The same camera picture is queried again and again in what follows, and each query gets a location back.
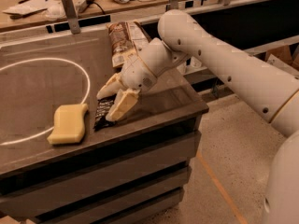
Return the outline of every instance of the white paper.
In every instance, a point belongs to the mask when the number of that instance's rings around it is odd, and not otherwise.
[[[28,13],[35,12],[38,10],[48,9],[49,7],[57,4],[59,4],[59,1],[55,0],[30,0],[28,2],[18,4],[16,6],[9,7],[8,9],[3,10],[3,12],[8,14],[26,15]]]

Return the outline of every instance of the table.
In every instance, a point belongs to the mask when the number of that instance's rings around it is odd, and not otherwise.
[[[0,211],[36,223],[133,223],[181,200],[208,108],[178,70],[94,132],[95,95],[115,72],[107,29],[23,40],[0,59]],[[88,79],[79,145],[52,147],[49,133],[5,145],[47,130],[59,105],[82,100]]]
[[[10,6],[18,4],[21,0],[0,0],[0,9],[4,10]],[[144,7],[155,7],[159,5],[165,5],[168,3],[168,0],[135,0],[130,1],[127,4],[118,4],[113,0],[95,0],[94,2],[98,3],[106,14],[117,13],[122,11],[128,11],[132,9],[139,9]],[[92,16],[102,15],[101,9],[97,5],[90,5],[90,7],[85,10],[82,14],[79,14],[79,18],[88,18]],[[27,28],[42,24],[49,24],[51,21],[47,21],[42,13],[32,15],[27,18],[12,20],[8,14],[0,13],[0,32],[11,31],[15,29]]]

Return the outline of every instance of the sponge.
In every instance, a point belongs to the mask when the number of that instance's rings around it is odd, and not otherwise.
[[[87,104],[59,106],[54,114],[54,129],[48,137],[49,143],[79,143],[85,134],[84,115],[87,110]]]

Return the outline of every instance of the floor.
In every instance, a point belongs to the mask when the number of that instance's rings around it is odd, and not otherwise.
[[[210,91],[200,94],[210,110],[202,117],[184,198],[139,224],[261,223],[269,168],[285,138],[227,88],[220,87],[220,99]],[[18,222],[0,219],[13,223]]]

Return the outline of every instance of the white circle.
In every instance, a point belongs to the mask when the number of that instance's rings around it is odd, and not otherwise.
[[[9,64],[5,67],[2,67],[0,68],[0,72],[10,68],[10,67],[13,67],[13,66],[16,66],[18,64],[23,64],[23,63],[29,63],[29,62],[37,62],[37,61],[60,61],[60,62],[65,62],[65,63],[71,63],[73,64],[74,66],[76,66],[77,68],[79,68],[83,74],[85,75],[86,79],[87,79],[87,89],[86,89],[86,93],[83,97],[83,100],[81,101],[81,104],[83,104],[86,99],[87,99],[87,96],[89,95],[90,93],[90,89],[91,89],[91,81],[90,81],[90,77],[88,76],[87,72],[84,70],[84,68],[82,66],[80,66],[79,64],[77,63],[74,63],[74,62],[71,62],[71,61],[68,61],[66,59],[62,59],[62,58],[51,58],[51,57],[44,57],[44,58],[35,58],[35,59],[30,59],[30,60],[26,60],[26,61],[21,61],[21,62],[17,62],[17,63],[13,63],[13,64]],[[28,141],[30,139],[34,139],[34,138],[37,138],[47,132],[50,132],[51,130],[53,130],[54,127],[51,127],[49,129],[47,129],[46,131],[43,131],[43,132],[40,132],[40,133],[36,133],[36,134],[33,134],[31,136],[28,136],[26,138],[21,138],[21,139],[16,139],[16,140],[13,140],[13,141],[7,141],[7,142],[4,142],[4,143],[1,143],[0,146],[7,146],[7,145],[13,145],[13,144],[17,144],[17,143],[20,143],[20,142],[24,142],[24,141]]]

